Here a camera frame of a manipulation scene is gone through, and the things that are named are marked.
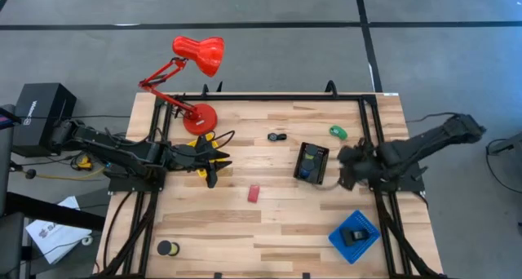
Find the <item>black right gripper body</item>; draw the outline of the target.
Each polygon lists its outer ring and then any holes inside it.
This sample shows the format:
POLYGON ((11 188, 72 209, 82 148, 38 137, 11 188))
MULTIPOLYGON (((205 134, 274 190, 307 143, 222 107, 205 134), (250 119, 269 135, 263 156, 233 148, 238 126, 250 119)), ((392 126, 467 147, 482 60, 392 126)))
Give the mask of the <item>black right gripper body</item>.
POLYGON ((363 180, 372 184, 382 177, 382 167, 374 155, 374 146, 367 139, 360 139, 354 146, 342 146, 337 160, 341 164, 338 183, 349 191, 363 180))

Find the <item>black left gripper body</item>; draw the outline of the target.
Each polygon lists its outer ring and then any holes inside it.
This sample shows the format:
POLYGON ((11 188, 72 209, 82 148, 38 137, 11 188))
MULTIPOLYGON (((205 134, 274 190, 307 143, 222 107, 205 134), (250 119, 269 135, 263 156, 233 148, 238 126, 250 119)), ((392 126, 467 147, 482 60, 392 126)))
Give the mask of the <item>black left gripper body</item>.
POLYGON ((218 182, 217 166, 211 160, 218 158, 218 150, 204 136, 199 136, 195 146, 188 144, 173 145, 161 138, 164 148, 161 163, 168 171, 198 171, 206 172, 208 188, 214 188, 218 182))

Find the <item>black plastic basket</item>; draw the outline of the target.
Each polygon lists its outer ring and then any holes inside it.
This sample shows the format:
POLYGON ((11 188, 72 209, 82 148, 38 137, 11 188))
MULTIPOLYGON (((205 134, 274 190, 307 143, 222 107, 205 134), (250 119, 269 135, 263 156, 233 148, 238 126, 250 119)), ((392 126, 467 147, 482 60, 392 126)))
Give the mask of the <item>black plastic basket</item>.
MULTIPOLYGON (((305 149, 305 146, 307 144, 310 144, 310 143, 306 143, 306 142, 302 142, 301 143, 299 154, 298 154, 298 158, 297 158, 297 162, 296 162, 296 165, 295 165, 295 168, 294 168, 294 173, 293 173, 293 177, 295 177, 298 180, 304 181, 304 182, 307 182, 307 181, 303 180, 303 179, 301 179, 299 177, 299 167, 300 167, 301 162, 305 160, 305 158, 304 158, 304 149, 305 149)), ((315 161, 316 164, 320 167, 320 173, 319 173, 319 177, 318 177, 318 180, 317 180, 316 184, 309 183, 309 182, 307 182, 307 183, 313 184, 313 185, 322 185, 323 184, 324 175, 325 175, 326 166, 327 166, 327 161, 329 159, 330 150, 328 148, 323 148, 323 147, 318 146, 318 145, 316 145, 316 146, 318 147, 318 154, 313 159, 313 161, 315 161)))

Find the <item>blue sand hourglass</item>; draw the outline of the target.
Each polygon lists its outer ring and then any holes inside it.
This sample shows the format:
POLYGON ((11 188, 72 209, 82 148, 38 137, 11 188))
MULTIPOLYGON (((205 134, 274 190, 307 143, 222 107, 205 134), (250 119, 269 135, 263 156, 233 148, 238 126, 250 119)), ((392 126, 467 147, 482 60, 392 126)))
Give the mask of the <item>blue sand hourglass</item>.
POLYGON ((299 167, 299 177, 306 180, 309 183, 317 183, 320 173, 320 167, 315 161, 311 159, 305 159, 301 162, 299 167))

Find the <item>small dark rectangular case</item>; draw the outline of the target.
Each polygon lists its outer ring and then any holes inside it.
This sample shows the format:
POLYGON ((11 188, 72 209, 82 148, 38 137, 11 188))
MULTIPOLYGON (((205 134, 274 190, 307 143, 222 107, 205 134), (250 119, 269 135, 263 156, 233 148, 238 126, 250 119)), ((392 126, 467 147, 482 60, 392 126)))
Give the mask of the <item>small dark rectangular case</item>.
POLYGON ((370 238, 370 234, 366 229, 351 229, 348 227, 340 228, 340 235, 346 247, 354 246, 356 243, 370 238))

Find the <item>clear jar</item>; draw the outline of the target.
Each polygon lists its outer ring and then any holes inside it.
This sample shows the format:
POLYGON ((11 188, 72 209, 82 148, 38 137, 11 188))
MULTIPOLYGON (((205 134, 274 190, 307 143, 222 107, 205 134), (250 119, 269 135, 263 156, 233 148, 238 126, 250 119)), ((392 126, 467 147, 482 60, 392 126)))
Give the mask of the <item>clear jar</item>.
POLYGON ((157 245, 157 253, 162 256, 176 256, 179 251, 179 244, 173 241, 164 240, 157 245))

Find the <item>red desk lamp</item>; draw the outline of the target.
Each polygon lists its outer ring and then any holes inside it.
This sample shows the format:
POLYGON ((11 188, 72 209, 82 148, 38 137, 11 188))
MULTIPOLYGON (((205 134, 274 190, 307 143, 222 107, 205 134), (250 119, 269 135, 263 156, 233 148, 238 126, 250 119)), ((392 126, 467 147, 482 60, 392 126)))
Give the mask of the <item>red desk lamp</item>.
POLYGON ((172 42, 175 57, 159 68, 155 73, 140 81, 138 86, 150 92, 168 104, 172 104, 183 112, 184 128, 192 135, 204 135, 212 131, 218 122, 217 113, 208 104, 187 104, 160 92, 157 86, 183 71, 189 61, 207 77, 212 78, 223 61, 225 42, 219 37, 205 38, 201 41, 178 36, 172 42))

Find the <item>blue plastic basket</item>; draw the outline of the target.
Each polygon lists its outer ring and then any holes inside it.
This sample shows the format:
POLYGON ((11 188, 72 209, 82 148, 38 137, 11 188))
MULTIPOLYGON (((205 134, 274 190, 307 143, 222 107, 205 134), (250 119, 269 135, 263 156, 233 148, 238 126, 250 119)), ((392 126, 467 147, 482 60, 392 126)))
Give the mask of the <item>blue plastic basket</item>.
POLYGON ((330 243, 349 264, 354 264, 379 238, 379 230, 359 210, 355 210, 328 236, 330 243), (342 227, 366 229, 370 234, 370 238, 366 241, 358 242, 354 246, 346 247, 340 235, 340 228, 342 227))

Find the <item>black furniture beam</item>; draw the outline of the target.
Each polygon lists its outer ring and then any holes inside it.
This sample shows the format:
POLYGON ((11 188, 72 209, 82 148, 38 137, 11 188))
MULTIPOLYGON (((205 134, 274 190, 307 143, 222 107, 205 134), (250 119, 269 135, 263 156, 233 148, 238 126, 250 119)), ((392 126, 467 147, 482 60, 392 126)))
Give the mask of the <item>black furniture beam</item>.
POLYGON ((102 231, 105 217, 85 211, 59 206, 18 193, 0 194, 0 215, 21 213, 31 219, 39 219, 66 226, 102 231))

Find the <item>black cardboard box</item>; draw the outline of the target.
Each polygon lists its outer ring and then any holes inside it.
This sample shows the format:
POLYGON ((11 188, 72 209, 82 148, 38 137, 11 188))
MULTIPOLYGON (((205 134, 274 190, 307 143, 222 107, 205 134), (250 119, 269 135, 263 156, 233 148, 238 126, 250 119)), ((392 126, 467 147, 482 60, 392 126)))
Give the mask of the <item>black cardboard box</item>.
POLYGON ((12 152, 22 157, 50 157, 55 125, 73 115, 77 97, 61 83, 24 84, 15 105, 21 124, 14 128, 12 152))

